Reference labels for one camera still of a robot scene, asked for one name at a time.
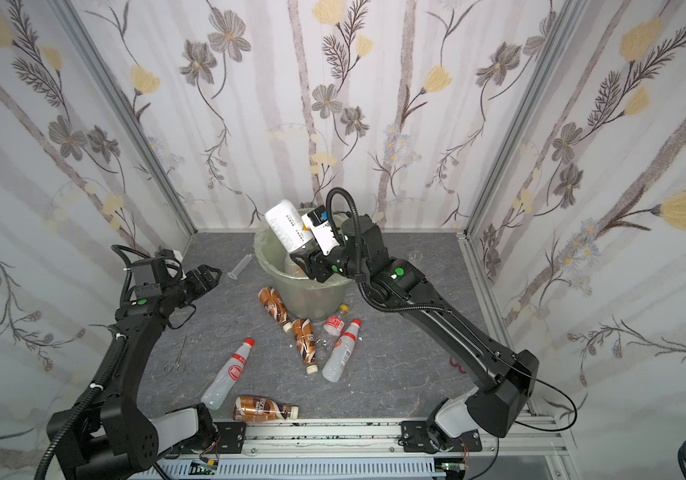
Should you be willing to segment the white bottle yellow V label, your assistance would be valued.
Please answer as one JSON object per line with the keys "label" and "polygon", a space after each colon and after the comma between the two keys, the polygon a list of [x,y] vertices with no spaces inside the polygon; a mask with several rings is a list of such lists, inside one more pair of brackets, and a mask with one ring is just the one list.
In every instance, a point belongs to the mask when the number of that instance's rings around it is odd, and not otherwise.
{"label": "white bottle yellow V label", "polygon": [[265,219],[289,253],[301,249],[314,239],[313,233],[304,225],[297,208],[287,199],[271,208]]}

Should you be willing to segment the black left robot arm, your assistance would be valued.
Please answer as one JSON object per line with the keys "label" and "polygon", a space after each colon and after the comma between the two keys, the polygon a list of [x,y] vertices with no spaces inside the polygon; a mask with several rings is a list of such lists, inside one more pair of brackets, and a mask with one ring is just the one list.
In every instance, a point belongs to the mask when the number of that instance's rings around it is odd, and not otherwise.
{"label": "black left robot arm", "polygon": [[142,377],[170,317],[216,288],[221,270],[183,270],[175,253],[150,256],[125,245],[112,251],[126,273],[109,348],[74,405],[52,415],[49,445],[37,470],[47,476],[58,463],[67,479],[127,479],[155,466],[176,448],[206,450],[220,438],[208,408],[198,403],[150,419],[138,407]]}

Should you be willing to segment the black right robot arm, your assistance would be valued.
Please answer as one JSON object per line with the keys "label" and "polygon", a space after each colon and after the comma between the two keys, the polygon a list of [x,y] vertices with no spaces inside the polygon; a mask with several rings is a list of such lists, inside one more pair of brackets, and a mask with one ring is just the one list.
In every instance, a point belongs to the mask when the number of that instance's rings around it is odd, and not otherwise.
{"label": "black right robot arm", "polygon": [[418,267],[391,255],[380,227],[359,213],[347,190],[333,188],[325,205],[306,214],[288,202],[279,208],[273,230],[309,279],[324,283],[339,275],[354,281],[370,307],[411,320],[471,373],[473,388],[444,401],[429,417],[438,448],[473,430],[498,439],[509,434],[534,392],[540,362],[533,353],[490,337]]}

